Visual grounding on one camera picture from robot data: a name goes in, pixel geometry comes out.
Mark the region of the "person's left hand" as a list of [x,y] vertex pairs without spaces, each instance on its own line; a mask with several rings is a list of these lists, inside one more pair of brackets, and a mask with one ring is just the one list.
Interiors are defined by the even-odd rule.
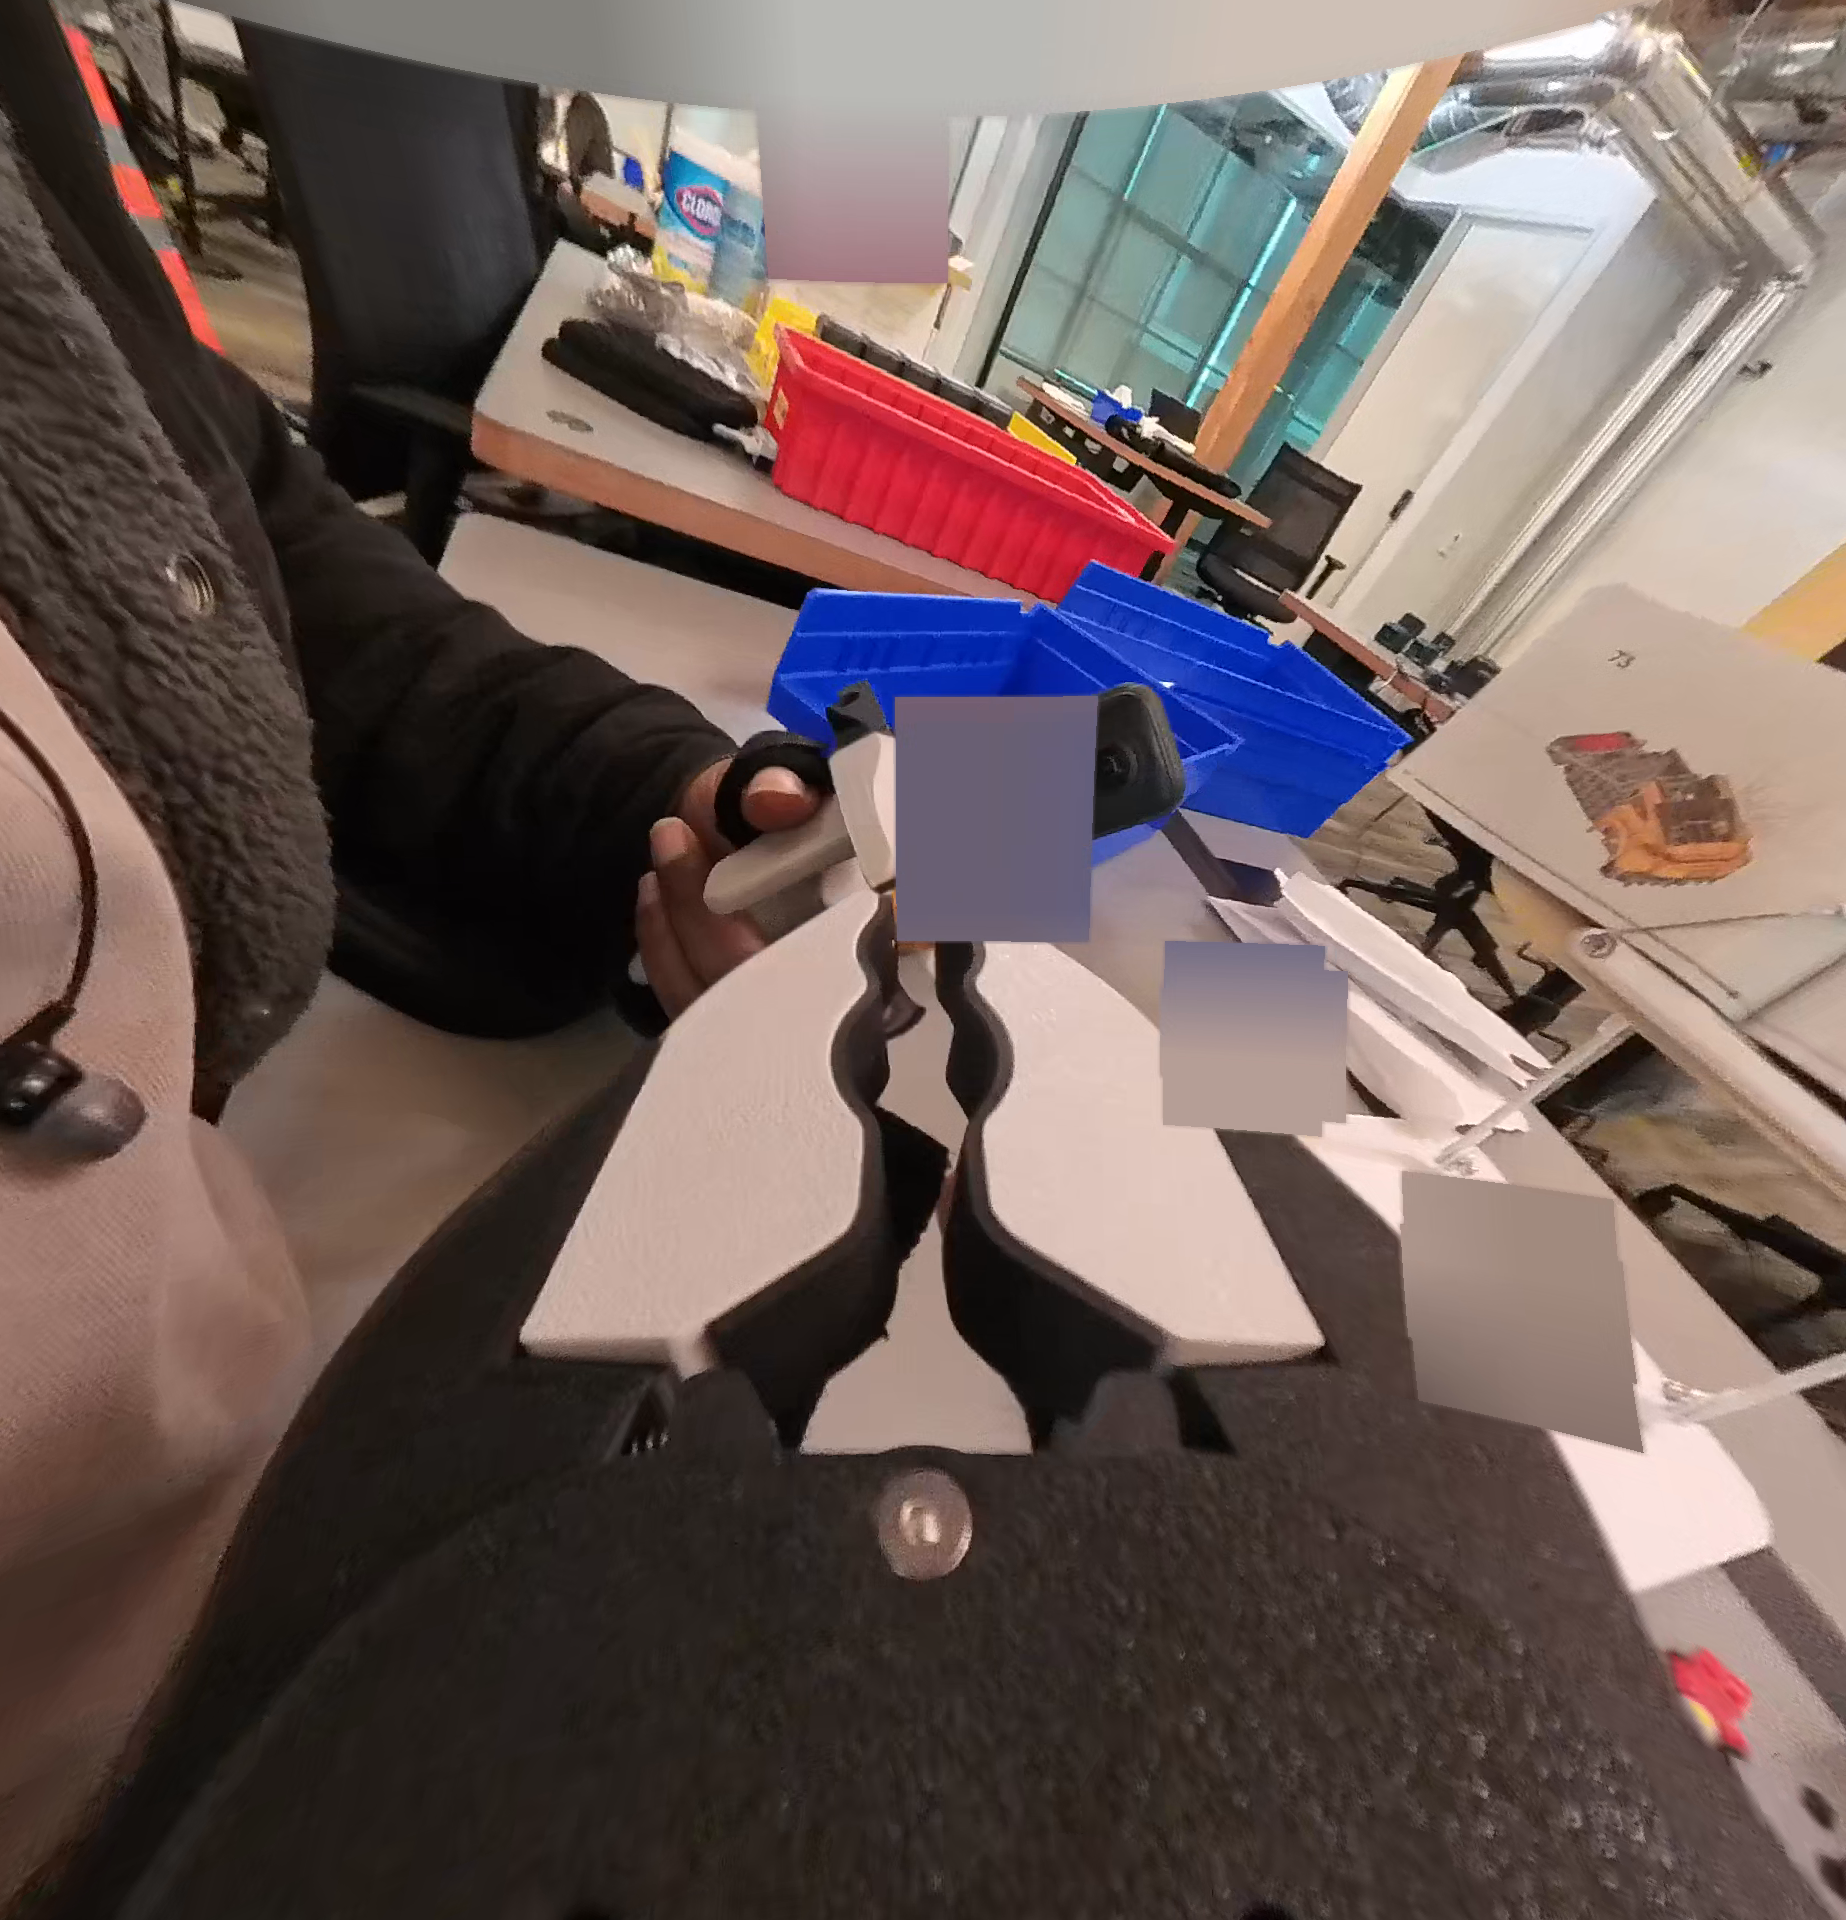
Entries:
[[667,1019],[764,951],[766,939],[753,921],[712,911],[706,887],[733,851],[815,820],[829,796],[818,765],[821,758],[785,740],[752,742],[696,772],[647,827],[645,872],[633,898],[633,954]]

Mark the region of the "white wipes canister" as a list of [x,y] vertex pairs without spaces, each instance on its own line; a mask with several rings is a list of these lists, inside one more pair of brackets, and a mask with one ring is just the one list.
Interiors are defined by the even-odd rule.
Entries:
[[761,162],[676,131],[661,166],[653,272],[690,295],[747,310],[766,280]]

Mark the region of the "glass window wall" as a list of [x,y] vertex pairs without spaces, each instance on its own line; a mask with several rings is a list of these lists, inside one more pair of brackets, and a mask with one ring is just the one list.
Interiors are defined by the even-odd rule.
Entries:
[[[1344,147],[1275,94],[1075,123],[987,351],[986,386],[1125,386],[1203,415],[1260,325]],[[1310,451],[1429,269],[1449,217],[1386,197],[1229,464]]]

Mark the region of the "row of black boxes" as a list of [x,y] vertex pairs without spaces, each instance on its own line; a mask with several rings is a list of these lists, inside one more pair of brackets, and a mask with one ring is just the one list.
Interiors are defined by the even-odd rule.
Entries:
[[949,372],[934,372],[925,363],[887,351],[885,343],[855,331],[852,325],[821,313],[818,325],[815,325],[815,336],[838,353],[845,353],[847,359],[857,359],[859,365],[882,372],[919,394],[939,395],[949,405],[961,410],[962,415],[983,419],[999,431],[1010,426],[1012,410],[1002,399],[1002,395],[987,395],[962,381],[958,381]]

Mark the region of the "silver ventilation duct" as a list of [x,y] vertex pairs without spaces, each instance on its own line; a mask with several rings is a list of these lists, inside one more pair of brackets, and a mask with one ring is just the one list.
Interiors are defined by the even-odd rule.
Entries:
[[1482,104],[1600,119],[1657,199],[1716,254],[1716,276],[1563,468],[1449,626],[1458,655],[1489,655],[1565,568],[1644,491],[1737,381],[1819,272],[1821,230],[1775,180],[1744,123],[1700,76],[1681,34],[1639,13],[1468,58],[1457,83]]

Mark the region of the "black padded case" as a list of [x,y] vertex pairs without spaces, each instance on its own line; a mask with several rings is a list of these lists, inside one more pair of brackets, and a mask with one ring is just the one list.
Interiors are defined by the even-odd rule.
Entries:
[[752,389],[626,325],[567,317],[538,343],[538,359],[684,440],[713,443],[761,426],[761,403]]

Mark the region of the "long blue plastic bin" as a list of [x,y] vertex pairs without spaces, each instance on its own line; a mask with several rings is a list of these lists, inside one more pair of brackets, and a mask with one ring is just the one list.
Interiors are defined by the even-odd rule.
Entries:
[[1193,815],[1305,838],[1408,742],[1304,649],[1206,602],[1088,565],[1055,607],[1229,732]]

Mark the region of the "black mesh office chair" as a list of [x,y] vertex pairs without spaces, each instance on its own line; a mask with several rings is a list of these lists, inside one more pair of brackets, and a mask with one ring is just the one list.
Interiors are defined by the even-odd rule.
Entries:
[[1289,592],[1301,592],[1324,562],[1361,486],[1281,447],[1248,506],[1265,528],[1226,521],[1197,557],[1203,595],[1229,619],[1260,626],[1289,624]]

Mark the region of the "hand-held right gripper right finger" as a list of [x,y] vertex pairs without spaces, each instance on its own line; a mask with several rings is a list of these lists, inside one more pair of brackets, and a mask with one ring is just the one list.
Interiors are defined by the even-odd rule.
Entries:
[[1310,1362],[1324,1338],[1226,1145],[1159,1114],[1156,1026],[1048,945],[939,945],[962,1114],[946,1303],[1041,1449],[1107,1377]]

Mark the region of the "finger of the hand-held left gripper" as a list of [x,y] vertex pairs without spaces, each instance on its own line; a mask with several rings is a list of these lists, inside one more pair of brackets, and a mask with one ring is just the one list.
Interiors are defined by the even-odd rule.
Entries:
[[834,802],[869,892],[894,892],[894,740],[859,737],[834,752]]

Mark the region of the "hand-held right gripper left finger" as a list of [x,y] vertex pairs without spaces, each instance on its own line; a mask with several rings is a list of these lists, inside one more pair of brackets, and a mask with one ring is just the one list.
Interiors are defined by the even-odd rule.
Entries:
[[696,1001],[655,1046],[526,1309],[543,1362],[742,1377],[800,1448],[887,1335],[952,1149],[885,1109],[905,1001],[894,911],[842,900]]

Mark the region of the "orange striped dark object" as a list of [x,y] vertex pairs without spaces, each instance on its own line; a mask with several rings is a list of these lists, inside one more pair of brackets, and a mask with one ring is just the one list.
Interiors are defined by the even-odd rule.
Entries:
[[136,162],[135,147],[126,139],[126,123],[118,116],[118,104],[105,86],[102,70],[92,60],[92,43],[91,39],[72,24],[63,22],[63,39],[72,50],[76,70],[84,83],[84,90],[91,97],[98,124],[100,124],[100,142],[108,160],[108,172],[111,172],[111,185],[118,194],[118,202],[126,207],[129,220],[135,223],[135,227],[139,230],[139,237],[147,240],[147,246],[153,251],[153,256],[160,258],[183,315],[188,325],[193,331],[193,336],[213,351],[222,353],[222,340],[214,333],[213,315],[198,298],[198,286],[191,276],[191,261],[181,254],[173,230],[166,223],[163,212],[163,199],[155,197],[142,166]]

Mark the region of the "grey table wooden edge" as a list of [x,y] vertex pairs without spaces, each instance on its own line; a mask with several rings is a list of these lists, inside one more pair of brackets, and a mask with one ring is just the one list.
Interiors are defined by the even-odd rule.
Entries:
[[1055,591],[1012,591],[791,502],[740,449],[671,433],[556,372],[543,346],[585,310],[600,272],[596,254],[552,246],[471,410],[471,449],[486,468],[829,591],[1051,602],[1075,584],[1080,565]]

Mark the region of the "lego instruction booklet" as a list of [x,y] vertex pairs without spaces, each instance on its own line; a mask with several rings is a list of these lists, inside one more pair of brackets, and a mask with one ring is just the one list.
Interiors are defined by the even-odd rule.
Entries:
[[1594,591],[1394,783],[1718,1001],[1846,958],[1846,674],[1732,626]]

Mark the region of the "beige hooded sweatshirt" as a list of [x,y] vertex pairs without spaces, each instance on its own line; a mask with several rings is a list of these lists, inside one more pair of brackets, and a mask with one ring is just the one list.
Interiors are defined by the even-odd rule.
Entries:
[[147,829],[0,620],[0,707],[92,841],[64,1053],[142,1100],[111,1159],[0,1133],[0,1911],[82,1827],[310,1372],[265,1196],[191,1117],[191,951]]

